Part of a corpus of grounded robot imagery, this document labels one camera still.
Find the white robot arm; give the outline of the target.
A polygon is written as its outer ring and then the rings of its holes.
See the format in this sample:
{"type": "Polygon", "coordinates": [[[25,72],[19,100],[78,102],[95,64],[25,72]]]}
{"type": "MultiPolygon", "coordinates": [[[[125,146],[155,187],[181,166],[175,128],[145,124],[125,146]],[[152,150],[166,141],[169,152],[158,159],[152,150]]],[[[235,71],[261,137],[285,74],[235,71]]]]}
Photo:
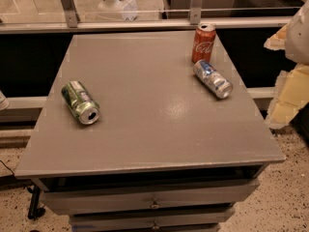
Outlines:
{"type": "Polygon", "coordinates": [[[309,103],[309,1],[266,40],[264,48],[284,50],[285,57],[295,63],[291,71],[281,71],[277,76],[274,97],[267,110],[267,125],[279,130],[309,103]]]}

